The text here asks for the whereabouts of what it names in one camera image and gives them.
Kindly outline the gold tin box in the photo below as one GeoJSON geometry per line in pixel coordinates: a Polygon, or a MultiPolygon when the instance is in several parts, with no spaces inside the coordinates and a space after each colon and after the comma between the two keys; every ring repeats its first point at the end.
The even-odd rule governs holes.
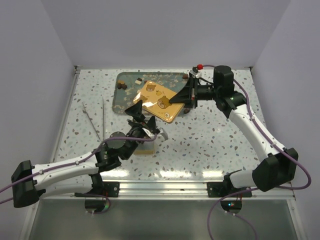
{"type": "Polygon", "coordinates": [[[155,153],[155,143],[153,141],[143,142],[135,149],[135,155],[153,155],[155,153]]]}

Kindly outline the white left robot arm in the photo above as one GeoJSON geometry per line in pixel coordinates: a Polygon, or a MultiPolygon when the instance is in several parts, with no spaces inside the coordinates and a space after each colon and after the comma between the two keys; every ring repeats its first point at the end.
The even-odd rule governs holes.
{"type": "Polygon", "coordinates": [[[138,101],[125,110],[132,117],[127,121],[128,133],[114,132],[84,155],[49,164],[22,161],[11,176],[13,206],[24,208],[44,197],[72,192],[106,195],[101,173],[120,167],[121,161],[128,160],[139,145],[154,142],[161,132],[156,118],[146,118],[142,108],[142,101],[138,101]]]}

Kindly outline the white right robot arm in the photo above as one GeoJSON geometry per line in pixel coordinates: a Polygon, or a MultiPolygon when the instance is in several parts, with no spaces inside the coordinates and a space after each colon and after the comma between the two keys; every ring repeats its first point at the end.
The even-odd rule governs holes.
{"type": "Polygon", "coordinates": [[[253,113],[248,94],[235,90],[238,82],[229,66],[213,69],[213,81],[201,84],[203,65],[194,66],[185,86],[169,102],[195,109],[198,101],[215,101],[216,107],[234,123],[255,151],[259,165],[253,170],[237,170],[224,176],[222,193],[235,196],[241,189],[255,187],[263,192],[292,181],[298,153],[277,141],[253,113]]]}

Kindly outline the metal tongs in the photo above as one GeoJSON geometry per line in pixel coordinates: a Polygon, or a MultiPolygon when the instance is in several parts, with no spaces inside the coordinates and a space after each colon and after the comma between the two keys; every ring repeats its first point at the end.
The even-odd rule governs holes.
{"type": "Polygon", "coordinates": [[[81,102],[82,112],[85,114],[89,124],[93,128],[97,139],[103,142],[106,138],[106,113],[105,100],[102,97],[97,104],[81,102]]]}

